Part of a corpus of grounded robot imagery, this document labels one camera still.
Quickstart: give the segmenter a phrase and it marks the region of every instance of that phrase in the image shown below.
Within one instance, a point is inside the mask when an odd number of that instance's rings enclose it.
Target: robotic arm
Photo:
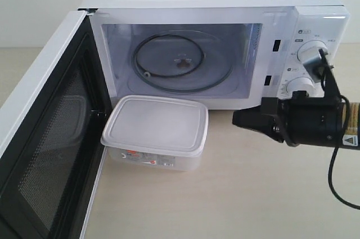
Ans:
[[[341,198],[332,184],[339,148],[360,150],[360,103],[350,103],[340,94],[326,51],[320,48],[309,52],[314,56],[304,66],[313,79],[321,82],[323,97],[295,91],[289,100],[262,98],[260,106],[235,111],[232,123],[293,147],[300,144],[334,147],[328,170],[330,190],[343,204],[360,210],[359,205]]]

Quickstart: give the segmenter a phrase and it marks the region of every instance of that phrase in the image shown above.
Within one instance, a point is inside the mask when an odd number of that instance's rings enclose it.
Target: clear plastic box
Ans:
[[[122,98],[101,137],[117,161],[174,170],[200,165],[208,109],[188,100],[153,96]]]

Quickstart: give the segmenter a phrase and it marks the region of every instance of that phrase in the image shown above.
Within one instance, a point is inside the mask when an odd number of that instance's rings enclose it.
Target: control panel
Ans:
[[[309,96],[322,93],[319,79],[312,73],[312,62],[319,60],[319,49],[330,64],[338,49],[349,14],[343,6],[296,7],[298,22],[292,37],[277,97],[291,98],[295,91]]]

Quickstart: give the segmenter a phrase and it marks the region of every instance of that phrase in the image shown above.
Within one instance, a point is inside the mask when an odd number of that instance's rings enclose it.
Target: black cable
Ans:
[[[337,139],[337,145],[335,146],[334,152],[332,153],[332,156],[331,156],[330,165],[329,165],[328,173],[327,173],[327,182],[328,182],[328,186],[330,187],[331,193],[335,196],[335,198],[337,198],[340,202],[342,202],[343,204],[345,204],[351,208],[360,210],[360,205],[352,204],[351,202],[343,199],[337,193],[337,191],[334,189],[334,185],[332,183],[332,171],[334,169],[335,159],[336,159],[336,156],[338,155],[340,144],[343,141],[343,136],[346,132],[346,129],[348,128],[349,119],[350,119],[350,102],[346,97],[344,97],[342,95],[340,95],[340,97],[341,97],[341,99],[343,99],[345,101],[346,115],[345,115],[345,121],[344,121],[343,128],[341,129],[341,132],[340,132],[340,136]]]
[[[200,52],[200,61],[199,63],[197,63],[197,65],[195,65],[191,70],[185,72],[185,73],[180,73],[180,74],[174,74],[174,75],[161,75],[161,74],[157,74],[157,73],[152,73],[150,71],[148,71],[147,69],[145,69],[138,60],[138,54],[139,51],[141,50],[142,47],[144,47],[147,43],[149,43],[150,41],[157,39],[157,38],[164,38],[164,37],[173,37],[173,38],[180,38],[180,39],[184,39],[187,40],[189,42],[191,42],[192,44],[194,44],[196,46],[196,48],[199,50]],[[147,76],[147,77],[160,77],[160,78],[178,78],[178,77],[182,77],[185,75],[188,75],[192,72],[194,72],[196,69],[198,69],[200,67],[200,65],[203,63],[205,59],[205,52],[203,51],[203,49],[201,49],[200,45],[197,44],[195,41],[193,41],[190,38],[186,38],[183,37],[181,35],[173,35],[173,34],[156,34],[156,35],[152,35],[151,37],[145,39],[144,41],[142,41],[135,49],[134,53],[133,53],[133,58],[132,61],[135,63],[135,65],[137,66],[137,68],[139,69],[139,71],[142,72],[143,75]]]

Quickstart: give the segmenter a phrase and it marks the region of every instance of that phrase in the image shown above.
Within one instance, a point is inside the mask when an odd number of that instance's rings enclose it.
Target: white knob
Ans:
[[[299,77],[287,84],[286,91],[289,96],[292,96],[295,91],[306,91],[309,96],[313,96],[315,93],[315,87],[311,79]]]
[[[302,64],[309,64],[321,60],[319,49],[323,49],[327,53],[327,48],[324,42],[320,40],[312,40],[306,42],[298,50],[298,59]]]

